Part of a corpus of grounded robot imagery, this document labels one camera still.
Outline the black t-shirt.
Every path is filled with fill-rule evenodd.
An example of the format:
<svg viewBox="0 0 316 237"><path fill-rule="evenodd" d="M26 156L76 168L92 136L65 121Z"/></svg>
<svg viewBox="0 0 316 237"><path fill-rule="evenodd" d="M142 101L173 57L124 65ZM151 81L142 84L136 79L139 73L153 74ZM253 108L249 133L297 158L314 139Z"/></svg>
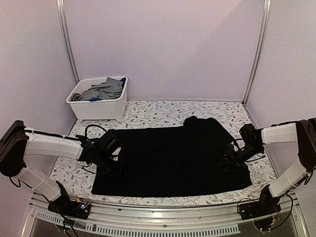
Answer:
<svg viewBox="0 0 316 237"><path fill-rule="evenodd" d="M248 169L218 166L233 136L214 118L185 119L179 127L112 130L119 140L118 175L98 171L92 193L168 198L241 190L252 182Z"/></svg>

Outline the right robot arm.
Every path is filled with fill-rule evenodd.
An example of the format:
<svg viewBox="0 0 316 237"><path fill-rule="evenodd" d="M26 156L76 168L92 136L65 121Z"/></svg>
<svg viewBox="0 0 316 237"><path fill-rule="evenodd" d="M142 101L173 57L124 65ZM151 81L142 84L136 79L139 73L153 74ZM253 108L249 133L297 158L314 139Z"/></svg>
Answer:
<svg viewBox="0 0 316 237"><path fill-rule="evenodd" d="M273 155L273 163L279 175L260 193L255 211L266 215L278 204L286 192L301 183L307 183L316 168L316 120L315 118L288 121L257 129L253 124L245 124L240 130L244 146L230 142L218 166L224 172L242 171L246 162L268 148Z"/></svg>

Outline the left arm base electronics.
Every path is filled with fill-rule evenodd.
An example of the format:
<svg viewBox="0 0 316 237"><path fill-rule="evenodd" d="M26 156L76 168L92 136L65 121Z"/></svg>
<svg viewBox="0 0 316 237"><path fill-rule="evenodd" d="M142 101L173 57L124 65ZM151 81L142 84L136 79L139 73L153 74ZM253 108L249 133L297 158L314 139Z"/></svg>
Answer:
<svg viewBox="0 0 316 237"><path fill-rule="evenodd" d="M49 203L48 210L62 217L74 217L87 220L91 210L91 202L82 198L77 200L55 200Z"/></svg>

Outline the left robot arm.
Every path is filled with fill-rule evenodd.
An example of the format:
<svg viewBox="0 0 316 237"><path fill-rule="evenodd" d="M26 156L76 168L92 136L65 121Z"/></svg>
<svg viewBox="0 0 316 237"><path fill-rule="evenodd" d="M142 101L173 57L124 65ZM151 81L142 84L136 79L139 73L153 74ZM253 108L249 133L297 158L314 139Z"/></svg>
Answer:
<svg viewBox="0 0 316 237"><path fill-rule="evenodd" d="M95 164L104 169L106 174L111 174L120 147L118 139L110 131L105 131L100 138L89 139L87 135L71 137L37 131L26 127L23 121L16 120L0 140L0 172L41 193L62 214L70 214L74 208L73 201L63 185L26 164L24 157L66 157Z"/></svg>

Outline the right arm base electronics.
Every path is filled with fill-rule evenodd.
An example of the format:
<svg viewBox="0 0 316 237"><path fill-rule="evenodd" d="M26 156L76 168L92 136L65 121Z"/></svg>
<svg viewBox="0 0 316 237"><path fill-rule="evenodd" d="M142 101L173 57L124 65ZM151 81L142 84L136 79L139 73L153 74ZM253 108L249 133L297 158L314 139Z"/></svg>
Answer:
<svg viewBox="0 0 316 237"><path fill-rule="evenodd" d="M254 221L255 228L260 232L269 232L274 227L281 207L279 199L272 201L259 201L250 198L243 198L237 203L237 212L242 220Z"/></svg>

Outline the white plastic laundry bin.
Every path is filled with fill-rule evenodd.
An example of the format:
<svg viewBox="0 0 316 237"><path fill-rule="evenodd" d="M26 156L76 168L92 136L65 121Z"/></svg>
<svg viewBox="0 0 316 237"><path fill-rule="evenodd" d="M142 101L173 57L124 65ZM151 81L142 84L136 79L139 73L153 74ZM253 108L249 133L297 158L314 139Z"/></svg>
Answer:
<svg viewBox="0 0 316 237"><path fill-rule="evenodd" d="M103 83L107 78L100 79L84 79L81 80L71 91L66 99L66 103L70 105L77 119L80 120L100 120L100 119L120 119L123 117L127 103L127 84L126 77L125 86L118 99L100 100L100 101L70 101L73 93L82 93L88 90L92 85Z"/></svg>

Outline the grey garment in bin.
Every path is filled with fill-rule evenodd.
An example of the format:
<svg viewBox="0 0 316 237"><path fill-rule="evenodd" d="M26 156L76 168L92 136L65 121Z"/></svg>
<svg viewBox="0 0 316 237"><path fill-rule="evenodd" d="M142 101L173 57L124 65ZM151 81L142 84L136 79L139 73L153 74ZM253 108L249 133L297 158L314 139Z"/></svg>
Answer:
<svg viewBox="0 0 316 237"><path fill-rule="evenodd" d="M121 96L125 83L120 80L107 77L103 83L92 85L82 93L73 93L70 101L100 101L118 99Z"/></svg>

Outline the aluminium front rail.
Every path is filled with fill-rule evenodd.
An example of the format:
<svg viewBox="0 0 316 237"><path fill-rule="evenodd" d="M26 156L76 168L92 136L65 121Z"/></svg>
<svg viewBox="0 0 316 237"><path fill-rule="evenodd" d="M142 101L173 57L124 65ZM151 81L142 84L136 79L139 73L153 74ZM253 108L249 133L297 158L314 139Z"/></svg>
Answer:
<svg viewBox="0 0 316 237"><path fill-rule="evenodd" d="M309 237L293 192L280 199L281 210L244 219L244 198L202 206L136 206L91 201L87 219L62 218L34 194L22 226L23 237Z"/></svg>

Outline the right aluminium frame post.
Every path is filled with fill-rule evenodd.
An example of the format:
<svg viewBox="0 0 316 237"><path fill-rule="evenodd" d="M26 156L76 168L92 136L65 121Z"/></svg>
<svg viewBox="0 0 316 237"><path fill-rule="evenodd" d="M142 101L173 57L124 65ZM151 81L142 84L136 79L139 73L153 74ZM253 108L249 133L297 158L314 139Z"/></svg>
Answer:
<svg viewBox="0 0 316 237"><path fill-rule="evenodd" d="M265 38L266 38L268 24L269 24L271 2L272 2L271 0L264 0L264 3L263 3L263 11L262 11L258 42L257 42L256 50L255 50L253 64L250 71L248 84L247 84L246 91L245 91L243 101L242 101L245 107L247 106L250 100L252 88L255 83L256 74L259 68L260 59L261 59L262 51L264 48Z"/></svg>

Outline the aluminium frame post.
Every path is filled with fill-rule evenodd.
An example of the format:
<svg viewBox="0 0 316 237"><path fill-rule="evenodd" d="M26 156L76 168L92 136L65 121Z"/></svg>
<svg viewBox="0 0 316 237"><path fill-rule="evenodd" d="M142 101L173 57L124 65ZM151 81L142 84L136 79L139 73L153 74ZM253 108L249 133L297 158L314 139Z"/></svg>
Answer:
<svg viewBox="0 0 316 237"><path fill-rule="evenodd" d="M263 3L263 11L262 11L258 42L257 42L256 50L255 50L253 64L250 71L248 84L247 84L246 91L245 91L243 101L242 101L245 107L247 106L250 100L252 88L255 83L256 74L259 68L260 59L261 59L262 51L264 48L265 38L266 38L268 24L269 24L271 2L272 2L271 0L264 0L264 3Z"/></svg>
<svg viewBox="0 0 316 237"><path fill-rule="evenodd" d="M69 35L69 29L67 25L67 17L66 17L66 11L65 11L65 3L63 0L56 0L56 5L57 5L57 12L58 12L58 17L59 17L59 23L60 23L60 28L61 28L61 34L71 70L71 74L74 80L74 83L77 84L79 82L79 74L78 70L76 67L76 62L71 46L71 39Z"/></svg>

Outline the left aluminium frame post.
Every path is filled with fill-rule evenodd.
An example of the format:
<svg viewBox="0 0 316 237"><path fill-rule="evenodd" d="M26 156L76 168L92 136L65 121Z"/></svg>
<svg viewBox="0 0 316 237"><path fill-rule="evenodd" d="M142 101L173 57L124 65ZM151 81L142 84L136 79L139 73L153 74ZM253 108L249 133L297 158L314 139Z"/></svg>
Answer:
<svg viewBox="0 0 316 237"><path fill-rule="evenodd" d="M58 17L59 17L59 23L60 23L60 28L61 28L61 34L71 70L71 74L74 80L74 83L77 84L79 82L79 74L78 70L76 67L76 62L71 46L71 39L69 35L69 29L67 25L67 17L66 17L66 11L65 11L65 3L63 0L56 0L56 5L57 5L57 12L58 12Z"/></svg>

